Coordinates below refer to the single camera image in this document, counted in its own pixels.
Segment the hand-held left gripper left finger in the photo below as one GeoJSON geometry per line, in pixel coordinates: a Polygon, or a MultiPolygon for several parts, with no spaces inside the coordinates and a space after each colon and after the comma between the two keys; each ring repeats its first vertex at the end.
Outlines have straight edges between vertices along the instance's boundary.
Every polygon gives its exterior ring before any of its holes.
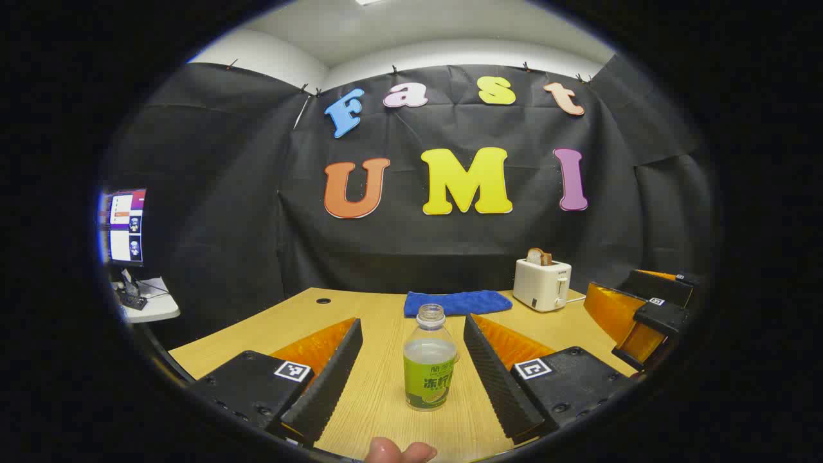
{"type": "Polygon", "coordinates": [[[261,354],[245,350],[188,386],[242,424],[311,448],[323,434],[363,344],[348,318],[261,354]]]}

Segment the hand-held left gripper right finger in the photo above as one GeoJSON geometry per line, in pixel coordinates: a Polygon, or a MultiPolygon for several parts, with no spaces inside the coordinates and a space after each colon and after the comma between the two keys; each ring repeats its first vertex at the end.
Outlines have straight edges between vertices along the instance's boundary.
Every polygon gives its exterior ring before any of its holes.
{"type": "Polygon", "coordinates": [[[554,350],[479,314],[466,317],[464,343],[516,444],[579,422],[635,386],[582,347],[554,350]]]}

